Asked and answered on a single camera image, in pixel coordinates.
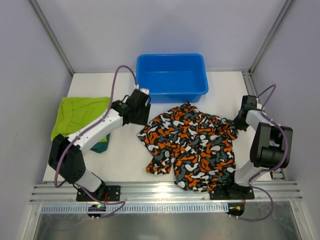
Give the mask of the dark green shorts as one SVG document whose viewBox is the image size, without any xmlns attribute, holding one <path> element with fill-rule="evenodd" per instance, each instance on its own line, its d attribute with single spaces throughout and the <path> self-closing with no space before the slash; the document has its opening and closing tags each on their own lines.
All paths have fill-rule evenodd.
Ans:
<svg viewBox="0 0 320 240">
<path fill-rule="evenodd" d="M 91 147 L 90 150 L 98 154 L 105 152 L 109 146 L 110 135 L 111 134 L 106 135 L 102 140 L 100 140 L 93 147 Z"/>
</svg>

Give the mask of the lime green shorts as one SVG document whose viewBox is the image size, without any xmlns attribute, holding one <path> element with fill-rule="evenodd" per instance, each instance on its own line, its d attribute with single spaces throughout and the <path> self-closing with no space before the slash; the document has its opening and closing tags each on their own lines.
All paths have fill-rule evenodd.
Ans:
<svg viewBox="0 0 320 240">
<path fill-rule="evenodd" d="M 50 140 L 73 134 L 100 117 L 108 108 L 109 97 L 64 97 L 58 108 Z"/>
</svg>

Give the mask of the orange black patterned shorts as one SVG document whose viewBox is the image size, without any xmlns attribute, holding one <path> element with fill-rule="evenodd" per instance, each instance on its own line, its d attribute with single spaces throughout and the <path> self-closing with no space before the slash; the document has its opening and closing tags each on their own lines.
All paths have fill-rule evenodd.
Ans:
<svg viewBox="0 0 320 240">
<path fill-rule="evenodd" d="M 234 123 L 201 112 L 185 102 L 152 119 L 138 139 L 152 155 L 147 173 L 173 172 L 174 183 L 185 191 L 209 192 L 225 183 L 236 170 Z"/>
</svg>

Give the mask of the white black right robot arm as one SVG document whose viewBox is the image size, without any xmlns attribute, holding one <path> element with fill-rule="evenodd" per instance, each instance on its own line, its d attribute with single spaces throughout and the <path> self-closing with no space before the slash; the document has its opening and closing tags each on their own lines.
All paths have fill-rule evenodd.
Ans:
<svg viewBox="0 0 320 240">
<path fill-rule="evenodd" d="M 255 130 L 249 160 L 232 174 L 225 186 L 229 199 L 241 200 L 251 194 L 250 183 L 267 172 L 285 169 L 289 165 L 294 131 L 269 119 L 258 109 L 257 98 L 253 95 L 242 97 L 233 122 L 239 130 L 248 127 Z"/>
</svg>

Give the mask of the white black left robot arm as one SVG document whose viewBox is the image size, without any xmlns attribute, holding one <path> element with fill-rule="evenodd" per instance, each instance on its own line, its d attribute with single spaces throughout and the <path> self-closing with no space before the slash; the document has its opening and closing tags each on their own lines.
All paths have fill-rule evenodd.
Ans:
<svg viewBox="0 0 320 240">
<path fill-rule="evenodd" d="M 49 166 L 55 170 L 55 187 L 61 187 L 58 177 L 79 186 L 89 198 L 102 199 L 106 184 L 86 168 L 84 155 L 103 137 L 127 124 L 145 126 L 148 122 L 151 97 L 146 88 L 135 89 L 126 100 L 114 101 L 110 107 L 81 130 L 68 136 L 58 134 L 52 141 Z"/>
</svg>

